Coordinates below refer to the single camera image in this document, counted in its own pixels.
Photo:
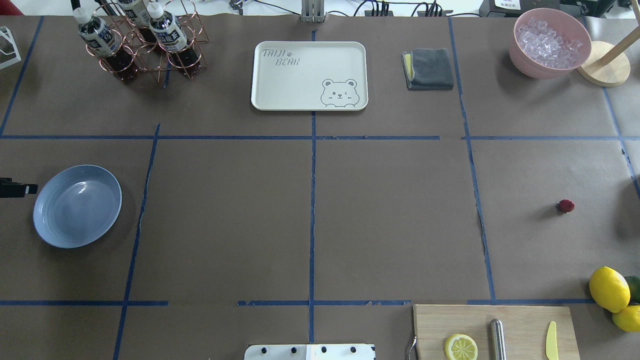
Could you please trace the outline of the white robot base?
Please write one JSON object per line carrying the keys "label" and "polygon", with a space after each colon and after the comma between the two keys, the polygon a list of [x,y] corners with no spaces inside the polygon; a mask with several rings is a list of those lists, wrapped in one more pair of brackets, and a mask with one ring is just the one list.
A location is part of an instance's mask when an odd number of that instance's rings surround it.
{"label": "white robot base", "polygon": [[245,360],[375,360],[373,344],[254,344],[247,347]]}

